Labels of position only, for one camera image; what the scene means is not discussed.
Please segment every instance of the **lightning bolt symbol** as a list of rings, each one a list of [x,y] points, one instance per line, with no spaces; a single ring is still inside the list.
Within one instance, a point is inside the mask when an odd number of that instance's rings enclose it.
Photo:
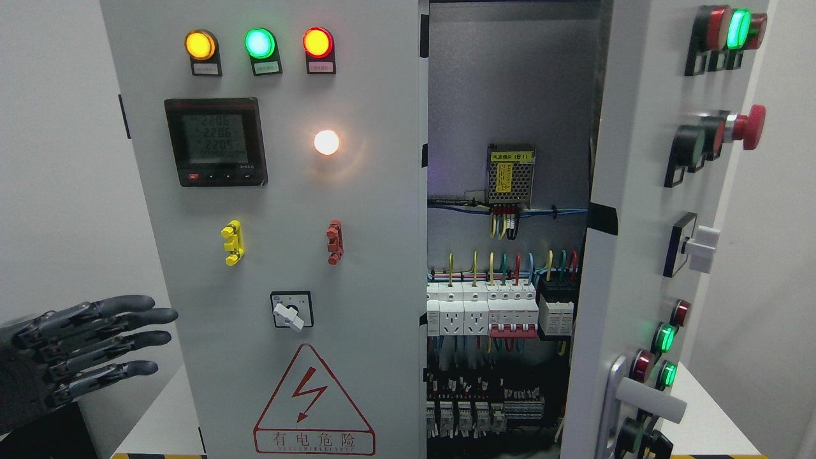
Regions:
[[[326,387],[328,387],[327,385],[324,385],[323,387],[317,387],[316,389],[304,390],[303,392],[300,391],[301,389],[304,388],[308,380],[312,379],[312,376],[314,376],[315,371],[316,369],[314,367],[309,367],[308,370],[306,371],[306,374],[304,375],[304,378],[300,380],[298,388],[295,389],[294,394],[292,394],[292,398],[294,399],[295,397],[299,397],[301,395],[314,394],[315,392],[317,392],[317,395],[314,396],[314,399],[306,407],[306,409],[298,413],[298,423],[300,423],[303,419],[306,419],[308,417],[308,414],[306,413],[308,412],[309,409],[312,408],[312,405],[314,405],[314,403],[317,402],[317,399],[319,399],[320,396],[323,395],[323,392],[326,392]]]

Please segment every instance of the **yellow black hazard stripe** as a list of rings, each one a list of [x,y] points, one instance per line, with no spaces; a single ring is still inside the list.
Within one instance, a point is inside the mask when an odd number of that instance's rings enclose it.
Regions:
[[[198,456],[196,454],[133,454],[117,452],[110,459],[206,459],[206,454]]]
[[[761,454],[694,454],[691,456],[673,456],[672,459],[768,459]]]

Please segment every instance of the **electrical control cabinet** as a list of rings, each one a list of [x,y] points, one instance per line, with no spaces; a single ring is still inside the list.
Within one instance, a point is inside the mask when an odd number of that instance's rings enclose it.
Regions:
[[[706,265],[667,254],[718,234],[674,228],[754,123],[748,48],[685,76],[699,0],[101,4],[208,457],[650,433]]]

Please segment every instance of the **robotic hand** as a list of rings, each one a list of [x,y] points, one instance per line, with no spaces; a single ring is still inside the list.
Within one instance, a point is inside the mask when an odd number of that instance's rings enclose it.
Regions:
[[[116,296],[0,328],[0,434],[80,395],[155,373],[158,365],[146,360],[86,371],[132,350],[169,342],[170,333],[164,331],[120,335],[179,317],[175,310],[155,305],[150,296]]]

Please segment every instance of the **high voltage warning sign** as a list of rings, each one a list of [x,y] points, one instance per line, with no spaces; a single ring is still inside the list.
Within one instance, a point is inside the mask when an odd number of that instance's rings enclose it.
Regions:
[[[295,352],[253,434],[261,453],[375,453],[374,429],[308,344]]]

